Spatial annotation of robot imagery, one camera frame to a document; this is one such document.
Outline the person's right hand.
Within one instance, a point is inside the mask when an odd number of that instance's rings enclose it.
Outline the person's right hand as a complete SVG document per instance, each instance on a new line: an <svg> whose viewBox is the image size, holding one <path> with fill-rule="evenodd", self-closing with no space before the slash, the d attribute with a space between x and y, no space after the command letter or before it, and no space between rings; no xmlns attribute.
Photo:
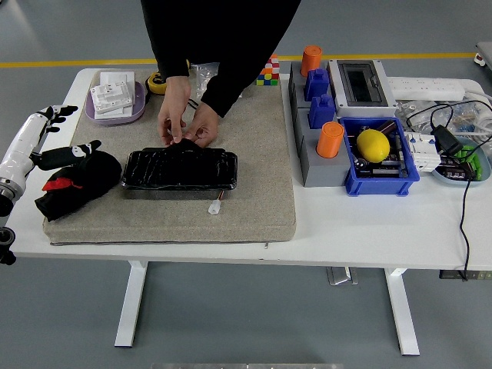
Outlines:
<svg viewBox="0 0 492 369"><path fill-rule="evenodd" d="M191 86L188 77L174 76L166 78L166 92L158 113L158 134L165 146L181 141L186 123L182 115L188 106Z"/></svg>

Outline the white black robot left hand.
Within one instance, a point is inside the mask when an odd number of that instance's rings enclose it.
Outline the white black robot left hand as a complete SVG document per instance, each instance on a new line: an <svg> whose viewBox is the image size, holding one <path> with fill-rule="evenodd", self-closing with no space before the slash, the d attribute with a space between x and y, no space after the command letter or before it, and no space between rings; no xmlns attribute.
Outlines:
<svg viewBox="0 0 492 369"><path fill-rule="evenodd" d="M99 140L87 144L55 148L37 152L42 139L49 132L57 132L55 123L62 123L65 118L77 111L73 105L53 105L30 115L23 124L14 141L8 148L1 163L1 181L20 185L35 166L47 171L79 163L94 154L101 146Z"/></svg>

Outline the person's left hand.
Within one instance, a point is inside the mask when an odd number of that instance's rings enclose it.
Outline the person's left hand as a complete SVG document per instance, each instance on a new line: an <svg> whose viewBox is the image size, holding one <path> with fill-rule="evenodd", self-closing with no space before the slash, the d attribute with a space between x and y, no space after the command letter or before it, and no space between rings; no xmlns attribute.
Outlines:
<svg viewBox="0 0 492 369"><path fill-rule="evenodd" d="M184 137L199 147L206 148L217 138L218 126L218 114L209 105L201 102Z"/></svg>

